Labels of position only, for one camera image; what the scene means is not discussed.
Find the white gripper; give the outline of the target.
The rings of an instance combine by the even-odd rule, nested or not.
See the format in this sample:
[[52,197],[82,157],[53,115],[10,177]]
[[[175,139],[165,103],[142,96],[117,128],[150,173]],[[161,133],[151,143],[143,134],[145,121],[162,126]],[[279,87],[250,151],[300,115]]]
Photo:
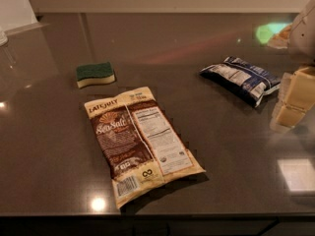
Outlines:
[[[299,64],[315,65],[315,0],[310,0],[293,20],[288,43],[290,57]],[[281,79],[270,128],[287,132],[315,104],[315,67],[300,66]]]

